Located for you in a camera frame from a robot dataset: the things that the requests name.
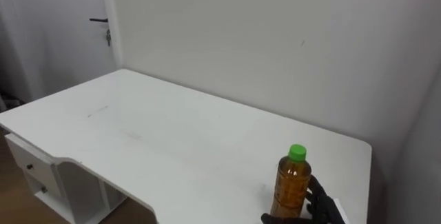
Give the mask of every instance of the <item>desk top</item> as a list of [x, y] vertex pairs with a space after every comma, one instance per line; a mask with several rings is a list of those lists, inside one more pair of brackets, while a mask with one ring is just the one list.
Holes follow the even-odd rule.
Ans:
[[260, 223], [278, 160], [301, 143], [351, 223], [366, 222], [365, 142], [129, 70], [0, 114], [0, 124], [170, 224]]

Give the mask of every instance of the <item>white cabinet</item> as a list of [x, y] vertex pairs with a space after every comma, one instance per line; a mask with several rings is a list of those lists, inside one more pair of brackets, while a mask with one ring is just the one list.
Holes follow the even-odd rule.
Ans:
[[69, 223], [99, 223], [126, 196], [73, 163], [56, 164], [35, 147], [9, 134], [6, 141], [30, 191]]

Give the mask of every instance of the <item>desk drawer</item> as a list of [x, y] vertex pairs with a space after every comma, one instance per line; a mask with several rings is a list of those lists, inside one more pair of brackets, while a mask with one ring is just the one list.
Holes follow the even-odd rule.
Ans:
[[6, 141], [15, 162], [22, 170], [42, 183], [49, 192], [63, 196], [57, 167], [49, 156], [13, 134], [6, 135]]

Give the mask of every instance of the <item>robotic hand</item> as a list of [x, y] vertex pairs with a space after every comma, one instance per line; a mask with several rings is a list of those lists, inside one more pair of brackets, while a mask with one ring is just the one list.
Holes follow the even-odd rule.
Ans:
[[345, 224], [334, 200], [326, 195], [325, 190], [313, 175], [309, 180], [308, 189], [312, 193], [308, 192], [306, 195], [310, 202], [307, 210], [312, 215], [312, 219], [277, 218], [263, 214], [260, 218], [263, 224]]

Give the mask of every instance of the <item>amber liquid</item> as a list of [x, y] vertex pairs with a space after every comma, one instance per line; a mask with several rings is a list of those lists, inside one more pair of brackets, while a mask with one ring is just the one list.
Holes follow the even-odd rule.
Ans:
[[295, 162], [288, 156], [280, 160], [271, 207], [272, 216], [281, 218], [300, 216], [310, 176], [311, 166], [308, 162]]

